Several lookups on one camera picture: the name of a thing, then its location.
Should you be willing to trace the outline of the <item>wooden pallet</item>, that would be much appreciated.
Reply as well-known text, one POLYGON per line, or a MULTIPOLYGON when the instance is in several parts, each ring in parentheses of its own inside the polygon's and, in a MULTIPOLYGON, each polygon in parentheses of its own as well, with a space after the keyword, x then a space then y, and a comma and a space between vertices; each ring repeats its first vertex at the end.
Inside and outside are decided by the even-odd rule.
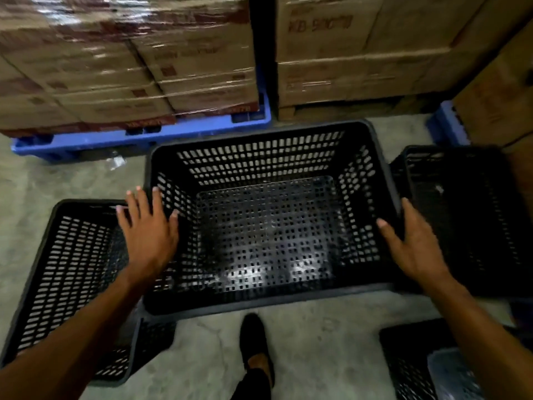
POLYGON ((277 120, 283 123, 326 123, 343 120, 428 114, 445 99, 445 93, 426 93, 376 100, 334 101, 277 107, 277 120))

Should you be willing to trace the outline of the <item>person's left hand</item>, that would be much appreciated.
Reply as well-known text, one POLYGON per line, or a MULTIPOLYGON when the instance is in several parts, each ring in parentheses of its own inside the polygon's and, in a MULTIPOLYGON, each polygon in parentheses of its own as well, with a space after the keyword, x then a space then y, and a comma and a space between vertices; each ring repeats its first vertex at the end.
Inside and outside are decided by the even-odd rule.
POLYGON ((129 262, 123 274, 132 286, 149 287, 174 258, 178 242, 167 240, 170 215, 164 213, 159 188, 152 189, 149 199, 152 215, 146 220, 138 218, 136 189, 127 191, 125 201, 131 230, 129 237, 124 237, 129 262))

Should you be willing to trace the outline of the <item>wide brown cardboard box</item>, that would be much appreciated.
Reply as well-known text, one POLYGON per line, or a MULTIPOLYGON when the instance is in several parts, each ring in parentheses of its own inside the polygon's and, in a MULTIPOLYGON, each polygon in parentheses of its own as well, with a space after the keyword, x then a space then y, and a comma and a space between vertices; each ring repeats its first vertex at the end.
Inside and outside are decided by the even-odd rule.
POLYGON ((277 64, 278 106, 417 94, 416 84, 449 47, 277 64))

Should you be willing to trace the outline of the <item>plastic-wrapped stack of cardboard boxes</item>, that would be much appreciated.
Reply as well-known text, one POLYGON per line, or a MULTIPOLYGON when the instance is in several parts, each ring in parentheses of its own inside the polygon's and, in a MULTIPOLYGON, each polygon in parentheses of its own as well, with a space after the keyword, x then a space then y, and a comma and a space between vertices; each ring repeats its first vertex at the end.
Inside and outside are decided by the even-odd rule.
POLYGON ((0 0, 0 134, 259 108, 249 0, 0 0))

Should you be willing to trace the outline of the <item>large black perforated plastic crate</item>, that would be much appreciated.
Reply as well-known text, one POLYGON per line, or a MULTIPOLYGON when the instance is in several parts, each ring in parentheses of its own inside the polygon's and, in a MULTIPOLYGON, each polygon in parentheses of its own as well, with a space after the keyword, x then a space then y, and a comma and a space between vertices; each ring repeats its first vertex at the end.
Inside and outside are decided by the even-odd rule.
POLYGON ((366 120, 155 147, 145 189, 179 212, 175 259, 142 300, 153 318, 389 289, 400 277, 376 220, 399 196, 366 120))

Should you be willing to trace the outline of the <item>person's black shoe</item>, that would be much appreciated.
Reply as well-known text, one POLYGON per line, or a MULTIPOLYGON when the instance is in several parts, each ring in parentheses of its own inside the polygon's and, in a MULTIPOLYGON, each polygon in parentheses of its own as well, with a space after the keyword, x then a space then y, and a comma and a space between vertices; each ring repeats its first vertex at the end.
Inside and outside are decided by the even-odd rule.
POLYGON ((262 372, 268 380, 269 388, 272 389, 276 382, 275 368, 265 327, 257 313, 250 312, 244 316, 239 332, 239 348, 245 371, 262 372))

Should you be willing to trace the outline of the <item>long blue plastic pallet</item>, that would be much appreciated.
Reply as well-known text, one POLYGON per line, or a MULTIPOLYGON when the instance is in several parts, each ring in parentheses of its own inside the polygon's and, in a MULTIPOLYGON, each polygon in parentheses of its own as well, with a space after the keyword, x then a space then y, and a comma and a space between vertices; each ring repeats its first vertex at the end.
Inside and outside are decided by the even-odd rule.
POLYGON ((259 111, 253 113, 183 119, 174 125, 159 127, 24 137, 11 141, 11 152, 18 156, 33 156, 51 164, 67 163, 82 161, 84 153, 96 150, 128 147, 144 152, 157 144, 176 139, 263 129, 270 125, 271 120, 268 94, 260 89, 259 111))

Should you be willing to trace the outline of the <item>tall brown cardboard box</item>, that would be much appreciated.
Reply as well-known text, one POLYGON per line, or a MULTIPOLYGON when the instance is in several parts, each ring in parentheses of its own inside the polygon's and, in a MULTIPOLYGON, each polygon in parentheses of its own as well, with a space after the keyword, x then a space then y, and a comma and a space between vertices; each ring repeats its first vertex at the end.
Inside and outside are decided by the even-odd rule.
POLYGON ((533 17, 452 103, 472 144, 533 138, 533 17))

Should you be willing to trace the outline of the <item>plain brown cardboard box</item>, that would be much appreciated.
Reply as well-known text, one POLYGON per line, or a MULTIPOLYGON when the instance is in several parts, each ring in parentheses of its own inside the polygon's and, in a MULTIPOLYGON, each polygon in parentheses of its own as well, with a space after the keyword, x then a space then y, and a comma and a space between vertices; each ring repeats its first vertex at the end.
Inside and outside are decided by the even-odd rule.
POLYGON ((384 0, 367 53, 487 51, 533 12, 533 0, 384 0))

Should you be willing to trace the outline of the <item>printed brown cardboard box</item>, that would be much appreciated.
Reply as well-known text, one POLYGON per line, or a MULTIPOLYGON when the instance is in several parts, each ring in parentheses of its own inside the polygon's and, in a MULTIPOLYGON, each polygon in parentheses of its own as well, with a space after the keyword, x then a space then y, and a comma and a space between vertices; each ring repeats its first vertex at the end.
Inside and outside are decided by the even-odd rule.
POLYGON ((276 0, 276 62, 360 53, 384 0, 276 0))

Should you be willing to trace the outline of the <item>person's right forearm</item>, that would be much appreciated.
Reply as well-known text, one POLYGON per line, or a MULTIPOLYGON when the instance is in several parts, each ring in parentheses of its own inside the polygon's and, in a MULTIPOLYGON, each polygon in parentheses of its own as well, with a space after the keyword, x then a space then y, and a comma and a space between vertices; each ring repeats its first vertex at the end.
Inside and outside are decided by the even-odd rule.
POLYGON ((445 318, 486 400, 533 400, 533 352, 478 305, 450 274, 420 285, 445 318))

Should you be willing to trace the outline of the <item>person's left forearm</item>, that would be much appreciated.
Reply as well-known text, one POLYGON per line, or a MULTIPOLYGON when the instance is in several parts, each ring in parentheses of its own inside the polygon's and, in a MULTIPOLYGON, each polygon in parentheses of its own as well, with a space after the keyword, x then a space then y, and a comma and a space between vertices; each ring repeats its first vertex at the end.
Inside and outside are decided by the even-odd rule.
POLYGON ((159 273, 129 264, 104 292, 0 370, 0 400, 78 400, 159 273))

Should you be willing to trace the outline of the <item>person's right hand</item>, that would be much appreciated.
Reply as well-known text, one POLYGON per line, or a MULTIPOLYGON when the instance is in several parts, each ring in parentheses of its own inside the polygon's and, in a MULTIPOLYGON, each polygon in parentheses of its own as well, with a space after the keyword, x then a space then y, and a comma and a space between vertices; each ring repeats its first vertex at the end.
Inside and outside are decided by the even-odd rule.
POLYGON ((407 198, 401 199, 404 217, 403 254, 391 254, 399 268, 423 289, 452 279, 431 226, 407 198))

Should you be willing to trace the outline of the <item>clear plastic bag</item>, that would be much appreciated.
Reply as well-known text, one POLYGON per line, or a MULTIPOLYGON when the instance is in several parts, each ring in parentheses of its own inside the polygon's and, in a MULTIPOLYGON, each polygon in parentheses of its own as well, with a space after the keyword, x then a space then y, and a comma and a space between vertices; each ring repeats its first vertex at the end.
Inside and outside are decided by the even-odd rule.
POLYGON ((486 400, 458 347, 430 353, 428 370, 438 400, 486 400))

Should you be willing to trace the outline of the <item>person's black trouser leg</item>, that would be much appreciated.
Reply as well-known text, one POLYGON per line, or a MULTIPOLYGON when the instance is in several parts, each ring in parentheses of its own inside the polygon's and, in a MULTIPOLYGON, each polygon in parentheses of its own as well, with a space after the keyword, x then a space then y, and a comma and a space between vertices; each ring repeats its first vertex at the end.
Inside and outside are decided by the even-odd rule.
POLYGON ((262 369, 249 369, 237 384, 230 400, 271 400, 271 386, 262 369))

